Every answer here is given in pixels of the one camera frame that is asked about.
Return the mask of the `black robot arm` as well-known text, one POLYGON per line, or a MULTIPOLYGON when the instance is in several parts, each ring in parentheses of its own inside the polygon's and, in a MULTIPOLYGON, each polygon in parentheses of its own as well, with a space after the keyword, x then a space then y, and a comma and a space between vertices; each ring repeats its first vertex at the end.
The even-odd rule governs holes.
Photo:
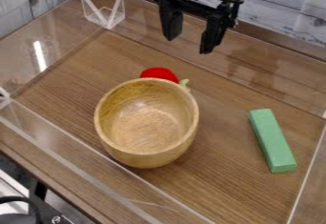
POLYGON ((182 34, 186 12, 206 20, 201 54, 209 54, 221 45, 228 29, 237 26, 240 7, 245 0, 155 0, 155 3, 163 35, 169 41, 182 34))

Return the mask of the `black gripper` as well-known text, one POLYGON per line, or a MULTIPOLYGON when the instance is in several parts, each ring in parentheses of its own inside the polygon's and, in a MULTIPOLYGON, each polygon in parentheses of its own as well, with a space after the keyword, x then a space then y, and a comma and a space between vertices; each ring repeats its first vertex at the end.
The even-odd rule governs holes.
POLYGON ((182 33, 183 13, 206 18, 206 29, 202 35, 201 54, 209 54, 221 45, 228 27, 237 25, 240 7, 245 0, 155 0, 163 35, 173 41, 182 33))

